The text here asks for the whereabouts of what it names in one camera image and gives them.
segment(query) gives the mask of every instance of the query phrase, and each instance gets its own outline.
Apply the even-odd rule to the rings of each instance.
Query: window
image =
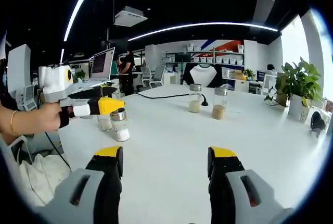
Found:
[[[311,10],[316,24],[323,51],[324,63],[324,88],[323,97],[333,101],[333,61],[332,61],[332,40],[322,16],[316,10]]]
[[[281,31],[283,63],[298,64],[301,57],[309,62],[308,44],[300,16]]]

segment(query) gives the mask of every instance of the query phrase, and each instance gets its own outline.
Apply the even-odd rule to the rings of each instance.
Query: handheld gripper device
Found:
[[[74,93],[73,77],[68,65],[55,69],[42,67],[39,82],[45,102],[59,102],[62,112],[68,117],[105,115],[125,105],[123,101],[107,97],[116,91],[116,88],[110,86],[102,85]],[[73,107],[73,114],[68,113],[69,106]]]

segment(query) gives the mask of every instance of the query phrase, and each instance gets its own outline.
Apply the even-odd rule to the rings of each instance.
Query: led light strip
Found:
[[[67,41],[67,38],[68,38],[68,35],[69,35],[69,32],[71,31],[71,28],[73,26],[73,23],[74,23],[74,19],[77,15],[77,13],[79,12],[79,9],[82,5],[84,0],[78,0],[78,2],[76,3],[76,6],[74,8],[74,11],[72,13],[72,16],[71,16],[71,19],[69,20],[69,23],[68,23],[68,26],[67,26],[67,30],[66,30],[66,33],[65,33],[65,37],[63,38],[63,41]],[[63,53],[64,53],[64,49],[61,50],[61,57],[60,57],[60,63],[62,64],[62,58],[63,58]]]
[[[170,27],[170,28],[166,28],[166,29],[162,29],[162,30],[157,30],[157,31],[152,31],[143,35],[139,35],[136,36],[134,38],[129,39],[129,41],[133,41],[139,38],[143,38],[145,36],[148,35],[153,35],[153,34],[157,34],[163,31],[168,31],[168,30],[175,30],[175,29],[181,29],[181,28],[187,28],[187,27],[193,27],[193,26],[205,26],[205,25],[237,25],[237,26],[247,26],[247,27],[255,27],[255,28],[260,28],[260,29],[264,29],[264,30],[271,30],[271,31],[275,31],[277,32],[277,29],[273,29],[270,27],[266,27],[266,26],[261,26],[261,25],[256,25],[256,24],[250,24],[250,23],[238,23],[238,22],[202,22],[202,23],[193,23],[193,24],[185,24],[185,25],[181,25],[181,26],[174,26],[174,27]]]

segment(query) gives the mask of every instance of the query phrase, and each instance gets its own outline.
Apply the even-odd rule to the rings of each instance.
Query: hand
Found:
[[[46,103],[35,111],[43,132],[54,131],[60,127],[60,111],[59,103]]]

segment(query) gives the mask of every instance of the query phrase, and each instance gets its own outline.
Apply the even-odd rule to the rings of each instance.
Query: blue stripe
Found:
[[[213,42],[215,42],[215,40],[213,39],[210,39],[210,40],[207,40],[202,46],[201,46],[201,50],[203,50],[204,48],[206,48],[207,46],[209,46],[210,44],[212,44]]]

